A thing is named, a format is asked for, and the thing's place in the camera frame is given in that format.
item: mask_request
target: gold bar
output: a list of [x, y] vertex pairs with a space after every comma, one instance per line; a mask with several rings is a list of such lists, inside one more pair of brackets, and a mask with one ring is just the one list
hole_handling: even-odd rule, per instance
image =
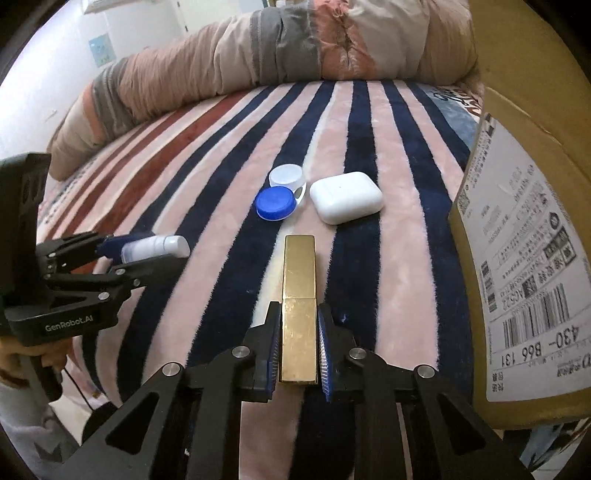
[[281, 382], [318, 382], [316, 309], [314, 236], [287, 235], [283, 264]]

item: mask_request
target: blue bottle cap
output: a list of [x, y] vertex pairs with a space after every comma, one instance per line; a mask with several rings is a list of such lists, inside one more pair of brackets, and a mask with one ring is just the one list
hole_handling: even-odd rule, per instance
[[256, 212], [263, 220], [283, 220], [296, 209], [295, 199], [293, 192], [286, 187], [269, 187], [256, 196]]

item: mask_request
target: white wall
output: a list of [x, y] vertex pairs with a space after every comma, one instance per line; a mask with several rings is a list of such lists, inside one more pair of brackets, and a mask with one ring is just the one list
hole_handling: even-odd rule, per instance
[[82, 14], [70, 0], [39, 29], [0, 85], [0, 156], [44, 151], [95, 66], [88, 41], [108, 33], [117, 60], [181, 37], [167, 0], [142, 0]]
[[170, 0], [177, 11], [185, 35], [198, 32], [205, 25], [225, 20], [234, 15], [254, 12], [263, 8], [262, 0]]

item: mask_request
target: airpods case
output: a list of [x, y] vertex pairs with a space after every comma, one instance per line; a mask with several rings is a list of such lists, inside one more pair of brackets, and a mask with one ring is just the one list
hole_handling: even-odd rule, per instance
[[322, 221], [329, 225], [371, 215], [384, 206], [381, 190], [360, 171], [315, 181], [310, 198]]

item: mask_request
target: white bottle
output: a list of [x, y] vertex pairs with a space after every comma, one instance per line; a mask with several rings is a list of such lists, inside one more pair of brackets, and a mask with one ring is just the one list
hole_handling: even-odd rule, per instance
[[146, 258], [174, 255], [187, 258], [191, 249], [185, 237], [181, 235], [154, 235], [125, 244], [121, 249], [122, 263], [137, 262]]

